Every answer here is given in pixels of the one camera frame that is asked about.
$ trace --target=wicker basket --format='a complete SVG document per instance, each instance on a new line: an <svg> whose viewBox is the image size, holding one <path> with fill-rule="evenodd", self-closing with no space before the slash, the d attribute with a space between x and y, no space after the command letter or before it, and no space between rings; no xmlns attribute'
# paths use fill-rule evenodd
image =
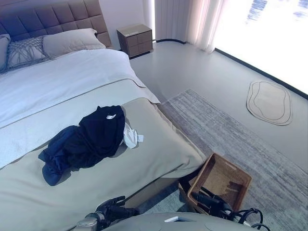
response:
<svg viewBox="0 0 308 231"><path fill-rule="evenodd" d="M236 165L214 153L208 158L189 189L189 203L197 211L206 213L197 206L197 201L192 197L192 192L198 193L203 186L224 199L234 211L238 211L251 179L251 176Z"/></svg>

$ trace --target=oval mat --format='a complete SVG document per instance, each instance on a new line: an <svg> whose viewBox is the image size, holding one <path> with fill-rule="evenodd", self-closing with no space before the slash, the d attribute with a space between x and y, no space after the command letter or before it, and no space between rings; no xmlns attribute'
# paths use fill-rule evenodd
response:
<svg viewBox="0 0 308 231"><path fill-rule="evenodd" d="M292 121L291 99L288 91L266 81L250 84L247 109L256 118L275 125L288 125Z"/></svg>

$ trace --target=white clothing tag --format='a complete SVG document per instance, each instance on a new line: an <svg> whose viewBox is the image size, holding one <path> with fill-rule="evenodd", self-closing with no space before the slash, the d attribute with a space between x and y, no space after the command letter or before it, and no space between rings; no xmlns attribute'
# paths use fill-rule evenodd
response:
<svg viewBox="0 0 308 231"><path fill-rule="evenodd" d="M113 119L115 116L116 116L116 114L114 114L113 116L112 116L112 115L108 115L108 116L106 117L106 119Z"/></svg>
<svg viewBox="0 0 308 231"><path fill-rule="evenodd" d="M138 142L143 142L144 135L138 135Z"/></svg>

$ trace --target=dark clothing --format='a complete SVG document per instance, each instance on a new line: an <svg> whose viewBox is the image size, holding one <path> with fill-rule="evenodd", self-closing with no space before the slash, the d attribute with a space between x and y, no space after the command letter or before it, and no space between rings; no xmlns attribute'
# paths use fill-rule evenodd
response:
<svg viewBox="0 0 308 231"><path fill-rule="evenodd" d="M113 156L123 140L124 126L122 108L111 106L97 107L95 112L82 118L79 127L63 129L38 156L45 162L44 179L54 186L65 170L91 167Z"/></svg>
<svg viewBox="0 0 308 231"><path fill-rule="evenodd" d="M125 117L120 106L97 107L79 125L76 135L65 142L67 160L72 167L92 167L116 153L123 140Z"/></svg>

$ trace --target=floor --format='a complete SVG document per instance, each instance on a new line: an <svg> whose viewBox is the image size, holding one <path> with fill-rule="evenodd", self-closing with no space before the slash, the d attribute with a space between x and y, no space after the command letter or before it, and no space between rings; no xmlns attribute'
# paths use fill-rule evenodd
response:
<svg viewBox="0 0 308 231"><path fill-rule="evenodd" d="M154 51L130 60L136 75L164 102L192 89L244 124L308 172L308 101L290 91L293 121L277 126L252 116L246 98L252 81L271 81L261 74L213 52L190 44L154 43Z"/></svg>

